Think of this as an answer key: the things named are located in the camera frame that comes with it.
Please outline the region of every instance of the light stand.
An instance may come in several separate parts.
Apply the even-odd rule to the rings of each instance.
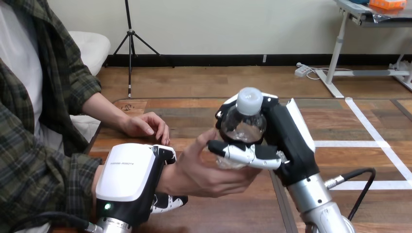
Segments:
[[[120,47],[123,45],[123,43],[126,41],[126,39],[129,38],[129,95],[128,95],[128,97],[131,98],[132,97],[132,54],[133,54],[133,57],[137,57],[137,55],[135,53],[135,44],[133,43],[133,36],[137,37],[137,39],[139,39],[141,42],[143,42],[143,44],[145,44],[147,47],[149,47],[159,57],[160,57],[160,53],[158,53],[156,50],[154,50],[148,43],[146,43],[142,38],[140,38],[136,34],[135,31],[132,30],[132,23],[130,22],[130,13],[129,13],[129,1],[124,0],[124,3],[126,4],[127,23],[129,25],[129,30],[127,31],[127,34],[124,37],[123,41],[120,43],[119,47],[114,52],[113,56],[116,55],[116,53],[119,51]],[[174,68],[174,66],[170,65],[170,63],[168,62],[167,59],[165,59],[165,57],[162,57],[162,58],[165,60],[165,62],[168,66],[172,66]]]

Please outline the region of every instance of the bottle cap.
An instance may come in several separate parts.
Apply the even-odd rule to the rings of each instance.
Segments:
[[[245,87],[238,93],[236,109],[243,115],[257,114],[262,107],[263,95],[254,87]]]

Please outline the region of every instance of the wooden table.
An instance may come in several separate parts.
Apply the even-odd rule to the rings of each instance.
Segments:
[[[226,99],[150,99],[119,100],[115,105],[131,116],[155,112],[169,125],[171,146],[179,154],[199,134],[214,127],[214,114]],[[358,232],[411,232],[411,185],[378,147],[336,147],[339,141],[374,139],[361,124],[345,100],[296,99],[303,118],[317,145],[316,162],[324,180],[360,167],[377,170],[376,189],[370,190],[352,222]],[[354,100],[366,118],[391,146],[400,160],[412,167],[412,100]],[[106,158],[109,150],[126,142],[156,143],[150,139],[128,138],[124,134],[101,127],[90,150],[90,156]],[[214,163],[215,157],[204,151],[202,157]],[[367,175],[354,181],[366,181]],[[341,190],[332,190],[343,215],[347,216],[360,194],[357,183],[344,183]],[[382,190],[387,185],[404,185],[399,190]],[[304,232],[288,194],[272,182],[268,171],[258,175],[243,194],[218,199],[190,197],[179,209],[151,215],[138,232],[145,233],[292,233]]]

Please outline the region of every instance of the black baseboard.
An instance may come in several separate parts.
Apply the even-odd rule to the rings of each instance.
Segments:
[[[395,63],[397,54],[341,54],[338,65],[345,66],[388,66]],[[308,66],[328,66],[332,54],[269,54],[266,62],[263,55],[139,55],[132,59],[133,67],[168,67],[167,59],[176,67],[236,67],[236,66],[295,66],[301,62]],[[404,59],[411,60],[412,55]],[[128,67],[129,55],[109,55],[103,64],[109,67]]]

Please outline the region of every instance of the robotic finger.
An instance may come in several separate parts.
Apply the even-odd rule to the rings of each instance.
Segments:
[[[276,146],[229,144],[210,140],[207,147],[218,156],[255,168],[276,170],[282,163]]]

